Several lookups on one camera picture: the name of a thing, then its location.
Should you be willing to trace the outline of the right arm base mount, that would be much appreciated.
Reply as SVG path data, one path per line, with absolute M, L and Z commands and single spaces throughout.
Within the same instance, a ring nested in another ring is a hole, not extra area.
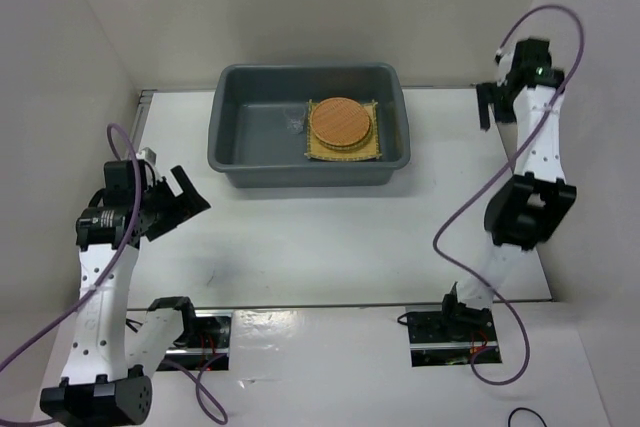
M 490 311 L 479 317 L 446 315 L 435 308 L 407 309 L 396 318 L 406 329 L 411 366 L 444 367 L 502 362 Z

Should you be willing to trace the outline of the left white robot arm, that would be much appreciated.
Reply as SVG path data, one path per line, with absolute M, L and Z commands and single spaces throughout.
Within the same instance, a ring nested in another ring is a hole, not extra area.
M 175 194 L 144 159 L 105 164 L 105 185 L 76 221 L 81 266 L 74 336 L 61 380 L 42 390 L 40 409 L 64 426 L 135 426 L 149 416 L 152 376 L 172 345 L 199 334 L 191 300 L 152 302 L 131 342 L 127 303 L 143 239 L 153 241 L 209 209 L 180 166 Z

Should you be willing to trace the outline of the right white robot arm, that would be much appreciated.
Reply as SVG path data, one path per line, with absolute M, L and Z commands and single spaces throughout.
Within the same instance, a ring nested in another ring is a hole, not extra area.
M 480 126 L 514 124 L 521 155 L 484 214 L 486 257 L 475 274 L 445 295 L 438 328 L 450 340 L 490 321 L 495 292 L 526 254 L 550 239 L 577 198 L 560 161 L 563 70 L 544 39 L 520 40 L 497 55 L 497 79 L 477 86 Z

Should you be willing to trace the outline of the clear plastic cup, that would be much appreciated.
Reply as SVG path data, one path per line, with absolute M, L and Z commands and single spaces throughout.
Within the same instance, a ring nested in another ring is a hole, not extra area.
M 305 129 L 306 107 L 289 107 L 283 110 L 285 127 L 291 134 L 301 134 Z

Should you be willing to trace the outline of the orange round woven tray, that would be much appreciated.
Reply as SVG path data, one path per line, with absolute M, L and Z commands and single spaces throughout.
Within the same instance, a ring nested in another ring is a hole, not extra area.
M 309 125 L 320 142 L 331 147 L 348 148 L 368 136 L 372 120 L 364 106 L 357 101 L 332 97 L 312 108 Z

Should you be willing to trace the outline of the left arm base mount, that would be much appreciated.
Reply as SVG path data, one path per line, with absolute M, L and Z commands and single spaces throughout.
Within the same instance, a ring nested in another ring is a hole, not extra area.
M 232 331 L 231 311 L 196 312 L 195 334 L 183 346 L 171 346 L 166 358 L 192 372 L 206 366 L 209 371 L 229 368 Z

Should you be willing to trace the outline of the square bamboo mat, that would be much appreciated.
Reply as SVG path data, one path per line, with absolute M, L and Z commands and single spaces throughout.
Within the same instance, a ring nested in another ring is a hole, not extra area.
M 307 115 L 307 127 L 306 127 L 306 135 L 307 135 L 307 151 L 306 157 L 314 160 L 321 161 L 329 161 L 329 162 L 356 162 L 356 161 L 369 161 L 369 160 L 377 160 L 382 154 L 380 150 L 379 140 L 378 140 L 378 123 L 377 123 L 377 102 L 371 101 L 369 103 L 360 103 L 364 106 L 366 111 L 371 117 L 372 126 L 369 133 L 374 135 L 374 140 L 368 144 L 365 148 L 345 152 L 345 151 L 332 151 L 325 148 L 310 148 L 308 145 L 308 139 L 312 133 L 310 125 L 309 125 L 309 117 L 312 111 L 312 108 L 317 105 L 319 102 L 314 102 L 310 100 L 308 102 L 308 115 Z

